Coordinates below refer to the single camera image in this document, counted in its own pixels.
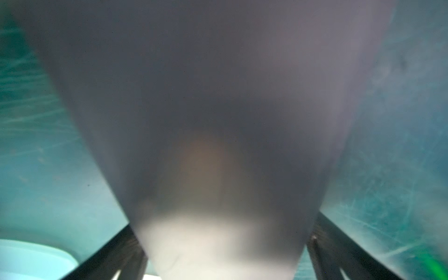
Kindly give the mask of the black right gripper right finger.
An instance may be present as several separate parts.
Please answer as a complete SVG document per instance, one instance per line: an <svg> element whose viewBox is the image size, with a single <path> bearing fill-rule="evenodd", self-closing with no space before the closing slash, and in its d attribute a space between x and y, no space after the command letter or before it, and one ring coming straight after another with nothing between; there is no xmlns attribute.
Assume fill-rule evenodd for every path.
<svg viewBox="0 0 448 280"><path fill-rule="evenodd" d="M307 242L318 280L400 280L321 212Z"/></svg>

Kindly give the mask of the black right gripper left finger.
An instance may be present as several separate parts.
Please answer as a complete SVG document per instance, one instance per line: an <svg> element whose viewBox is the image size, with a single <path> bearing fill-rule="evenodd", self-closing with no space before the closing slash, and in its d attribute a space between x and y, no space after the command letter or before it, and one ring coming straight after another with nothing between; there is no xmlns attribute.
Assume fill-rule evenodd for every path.
<svg viewBox="0 0 448 280"><path fill-rule="evenodd" d="M67 274L65 280L141 280L148 257L131 226L125 226L94 255Z"/></svg>

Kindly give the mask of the dark grey pencil case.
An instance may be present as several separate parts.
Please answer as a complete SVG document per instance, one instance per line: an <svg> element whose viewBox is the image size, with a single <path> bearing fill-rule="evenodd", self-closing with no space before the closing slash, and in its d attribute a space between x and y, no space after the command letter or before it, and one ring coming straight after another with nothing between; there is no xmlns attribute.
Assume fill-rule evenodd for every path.
<svg viewBox="0 0 448 280"><path fill-rule="evenodd" d="M395 1L8 1L164 280L291 280Z"/></svg>

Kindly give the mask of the white rounded pencil case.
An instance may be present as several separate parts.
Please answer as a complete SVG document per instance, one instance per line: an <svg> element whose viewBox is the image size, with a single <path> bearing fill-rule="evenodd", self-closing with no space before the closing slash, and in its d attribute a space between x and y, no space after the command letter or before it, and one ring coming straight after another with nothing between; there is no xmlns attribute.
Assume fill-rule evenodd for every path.
<svg viewBox="0 0 448 280"><path fill-rule="evenodd" d="M58 248L18 240L1 240L2 280L60 280L79 266Z"/></svg>

